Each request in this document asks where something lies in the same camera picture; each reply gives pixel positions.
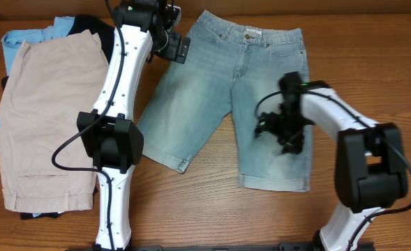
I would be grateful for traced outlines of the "light blue denim shorts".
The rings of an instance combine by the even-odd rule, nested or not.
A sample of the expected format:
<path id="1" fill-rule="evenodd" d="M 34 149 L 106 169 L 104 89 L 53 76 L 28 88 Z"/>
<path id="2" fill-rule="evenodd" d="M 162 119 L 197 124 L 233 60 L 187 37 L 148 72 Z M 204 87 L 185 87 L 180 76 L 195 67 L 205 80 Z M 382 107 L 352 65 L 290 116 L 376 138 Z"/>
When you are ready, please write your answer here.
<path id="1" fill-rule="evenodd" d="M 312 128 L 304 128 L 299 154 L 285 153 L 269 132 L 255 135 L 255 115 L 279 111 L 279 79 L 290 72 L 303 80 L 309 77 L 301 29 L 261 29 L 204 11 L 188 37 L 185 63 L 170 64 L 138 120 L 143 154 L 183 173 L 222 120 L 231 116 L 240 186 L 308 191 Z"/>

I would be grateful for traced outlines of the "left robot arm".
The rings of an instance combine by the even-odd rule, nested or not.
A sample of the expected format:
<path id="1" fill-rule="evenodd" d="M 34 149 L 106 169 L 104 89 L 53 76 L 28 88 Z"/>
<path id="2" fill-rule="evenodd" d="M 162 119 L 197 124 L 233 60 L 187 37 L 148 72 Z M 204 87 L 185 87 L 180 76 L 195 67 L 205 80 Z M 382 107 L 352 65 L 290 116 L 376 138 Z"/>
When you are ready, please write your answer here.
<path id="1" fill-rule="evenodd" d="M 77 128 L 93 160 L 100 192 L 100 224 L 93 250 L 131 250 L 130 183 L 144 140 L 134 122 L 143 67 L 154 56 L 184 63 L 190 38 L 173 28 L 181 8 L 172 1 L 122 1 L 112 12 L 114 45 L 102 91 Z"/>

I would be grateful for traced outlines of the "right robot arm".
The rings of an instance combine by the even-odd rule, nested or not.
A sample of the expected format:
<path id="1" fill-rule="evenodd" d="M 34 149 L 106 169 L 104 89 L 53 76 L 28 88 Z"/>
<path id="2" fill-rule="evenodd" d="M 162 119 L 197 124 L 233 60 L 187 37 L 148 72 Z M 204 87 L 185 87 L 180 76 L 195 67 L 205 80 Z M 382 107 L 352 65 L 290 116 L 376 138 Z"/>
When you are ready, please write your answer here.
<path id="1" fill-rule="evenodd" d="M 369 119 L 340 99 L 322 80 L 303 82 L 298 72 L 278 82 L 279 113 L 257 113 L 255 136 L 270 132 L 282 151 L 300 154 L 304 127 L 320 126 L 336 143 L 334 183 L 339 203 L 310 242 L 281 243 L 279 250 L 374 250 L 360 243 L 372 221 L 392 214 L 408 193 L 407 166 L 400 130 Z"/>

